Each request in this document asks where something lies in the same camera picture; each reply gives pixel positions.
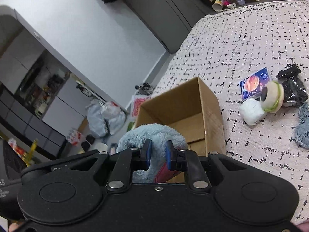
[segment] white wall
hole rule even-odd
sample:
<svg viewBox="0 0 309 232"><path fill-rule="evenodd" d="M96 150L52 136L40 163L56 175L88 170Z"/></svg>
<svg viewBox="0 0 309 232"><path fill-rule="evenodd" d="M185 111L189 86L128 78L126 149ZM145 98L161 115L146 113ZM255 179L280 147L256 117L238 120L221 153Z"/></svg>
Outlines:
<svg viewBox="0 0 309 232"><path fill-rule="evenodd" d="M166 52L121 0L0 0L0 5L0 13L14 9L30 33L36 31L47 50L99 95L124 107Z"/></svg>

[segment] plastic bag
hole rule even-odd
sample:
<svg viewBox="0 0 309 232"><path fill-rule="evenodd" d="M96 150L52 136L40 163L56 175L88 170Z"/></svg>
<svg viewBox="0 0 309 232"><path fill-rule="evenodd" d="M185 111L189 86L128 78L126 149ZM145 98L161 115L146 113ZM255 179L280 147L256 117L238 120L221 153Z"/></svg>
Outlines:
<svg viewBox="0 0 309 232"><path fill-rule="evenodd" d="M7 141L7 143L10 145L11 148L13 148L15 153L17 153L20 158L23 158L23 156L26 156L27 152L17 145L17 142L15 139L10 138Z"/></svg>
<svg viewBox="0 0 309 232"><path fill-rule="evenodd" d="M72 145L72 146L76 146L80 140L82 139L83 135L76 130L75 128L72 128L69 131L69 134L66 137L66 140Z"/></svg>
<svg viewBox="0 0 309 232"><path fill-rule="evenodd" d="M100 100L92 100L86 107L89 129L95 138L104 137L108 133L106 121L102 117L103 106Z"/></svg>
<svg viewBox="0 0 309 232"><path fill-rule="evenodd" d="M288 78L282 83L282 86L284 89L283 105L285 107L300 106L307 100L306 88L298 77Z"/></svg>
<svg viewBox="0 0 309 232"><path fill-rule="evenodd" d="M257 122L266 116L261 103L253 98L249 98L239 107L239 113L247 125L256 125Z"/></svg>
<svg viewBox="0 0 309 232"><path fill-rule="evenodd" d="M297 64L288 64L284 69L279 71L278 75L276 78L281 79L281 78L291 78L295 77L300 73L301 70L298 68Z"/></svg>
<svg viewBox="0 0 309 232"><path fill-rule="evenodd" d="M102 105L101 114L105 119L115 118L120 114L120 112L120 107L114 102L106 102Z"/></svg>
<svg viewBox="0 0 309 232"><path fill-rule="evenodd" d="M109 124L109 133L111 135L114 135L121 127L123 127L123 124L126 121L126 114L124 112L120 112L120 114L115 117L108 120Z"/></svg>
<svg viewBox="0 0 309 232"><path fill-rule="evenodd" d="M102 106L101 115L106 119L109 133L114 135L125 123L126 114L114 102L107 102Z"/></svg>

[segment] person's finger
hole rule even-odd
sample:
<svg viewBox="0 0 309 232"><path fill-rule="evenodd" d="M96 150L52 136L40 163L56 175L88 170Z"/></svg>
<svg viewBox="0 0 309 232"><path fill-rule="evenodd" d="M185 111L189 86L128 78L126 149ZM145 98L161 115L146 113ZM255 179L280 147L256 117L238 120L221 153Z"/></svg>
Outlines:
<svg viewBox="0 0 309 232"><path fill-rule="evenodd" d="M15 222L15 223L12 223L12 224L9 226L9 232L13 232L14 230L18 229L20 225L21 225L21 224L17 224L16 222Z"/></svg>
<svg viewBox="0 0 309 232"><path fill-rule="evenodd" d="M309 232L309 222L299 224L296 227L298 227L302 232Z"/></svg>

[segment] black plastic bag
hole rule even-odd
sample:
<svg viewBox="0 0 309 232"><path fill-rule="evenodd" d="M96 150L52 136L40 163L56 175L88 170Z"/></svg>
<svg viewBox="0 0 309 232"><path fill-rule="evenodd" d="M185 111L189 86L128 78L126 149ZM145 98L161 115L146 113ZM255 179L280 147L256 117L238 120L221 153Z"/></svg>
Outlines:
<svg viewBox="0 0 309 232"><path fill-rule="evenodd" d="M306 88L302 81L298 77L288 78L282 83L284 89L283 105L289 106L300 106L308 98Z"/></svg>
<svg viewBox="0 0 309 232"><path fill-rule="evenodd" d="M301 70L298 68L296 64L288 64L284 69L279 71L278 75L276 78L281 79L281 78L291 78L295 77L300 73Z"/></svg>

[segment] metal screw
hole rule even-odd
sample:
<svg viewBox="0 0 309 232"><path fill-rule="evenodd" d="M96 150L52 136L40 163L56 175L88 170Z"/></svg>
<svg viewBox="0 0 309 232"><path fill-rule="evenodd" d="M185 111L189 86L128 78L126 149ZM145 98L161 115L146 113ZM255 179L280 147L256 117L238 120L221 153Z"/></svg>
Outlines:
<svg viewBox="0 0 309 232"><path fill-rule="evenodd" d="M111 187L111 188L121 188L121 187L123 187L123 182L122 181L111 181L111 182L109 182L109 187Z"/></svg>
<svg viewBox="0 0 309 232"><path fill-rule="evenodd" d="M201 189L201 188L206 188L206 187L208 187L208 183L207 183L206 181L196 181L196 182L193 183L193 186L194 186L195 188Z"/></svg>
<svg viewBox="0 0 309 232"><path fill-rule="evenodd" d="M156 191L162 191L163 190L163 187L155 187L154 188Z"/></svg>

